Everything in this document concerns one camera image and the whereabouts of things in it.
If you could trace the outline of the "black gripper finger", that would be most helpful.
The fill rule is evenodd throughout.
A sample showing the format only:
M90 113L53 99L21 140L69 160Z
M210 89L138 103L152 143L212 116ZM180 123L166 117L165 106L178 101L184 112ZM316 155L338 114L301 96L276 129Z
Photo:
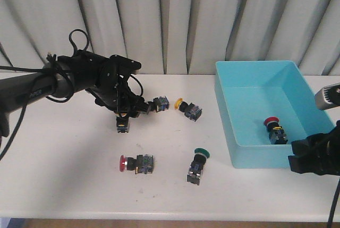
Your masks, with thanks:
M149 113L149 104L142 96L136 95L131 91L125 92L125 110L127 112Z
M140 114L140 111L137 110L136 108L128 108L128 107L123 107L123 108L119 108L116 107L114 109L114 113L123 119L127 119L127 118L137 118Z

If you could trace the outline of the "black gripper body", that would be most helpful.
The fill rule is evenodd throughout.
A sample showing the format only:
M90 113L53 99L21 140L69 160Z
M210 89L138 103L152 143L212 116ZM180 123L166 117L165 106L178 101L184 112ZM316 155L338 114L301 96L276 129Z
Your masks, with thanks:
M317 133L291 143L292 172L339 176L339 121L329 133Z
M99 76L88 89L96 104L110 111L132 111L141 96L132 92L128 79L141 69L141 63L119 55L112 55L99 68Z

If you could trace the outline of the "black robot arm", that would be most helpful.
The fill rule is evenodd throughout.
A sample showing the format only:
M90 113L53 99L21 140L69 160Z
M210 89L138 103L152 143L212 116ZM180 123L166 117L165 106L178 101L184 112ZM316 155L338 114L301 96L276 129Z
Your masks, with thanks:
M137 117L148 113L150 105L132 92L128 79L141 69L141 64L113 55L105 58L88 51L73 57L51 58L36 73L1 80L1 136L8 137L9 114L39 99L53 96L69 98L85 90L95 97L95 103L117 115Z

